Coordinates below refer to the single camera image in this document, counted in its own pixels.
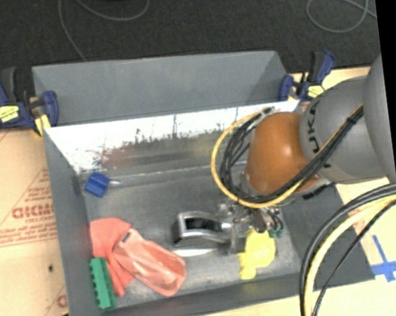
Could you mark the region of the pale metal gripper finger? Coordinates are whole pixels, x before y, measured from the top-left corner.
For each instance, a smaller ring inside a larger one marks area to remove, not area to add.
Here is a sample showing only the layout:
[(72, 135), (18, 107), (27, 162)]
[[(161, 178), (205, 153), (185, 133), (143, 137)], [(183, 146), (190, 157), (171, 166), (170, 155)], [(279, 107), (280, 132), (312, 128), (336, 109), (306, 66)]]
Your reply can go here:
[(174, 239), (173, 250), (215, 249), (229, 243), (230, 237), (222, 231), (191, 229), (185, 230)]
[(204, 211), (181, 212), (177, 216), (177, 231), (179, 236), (202, 234), (214, 231), (226, 231), (231, 225), (216, 214)]

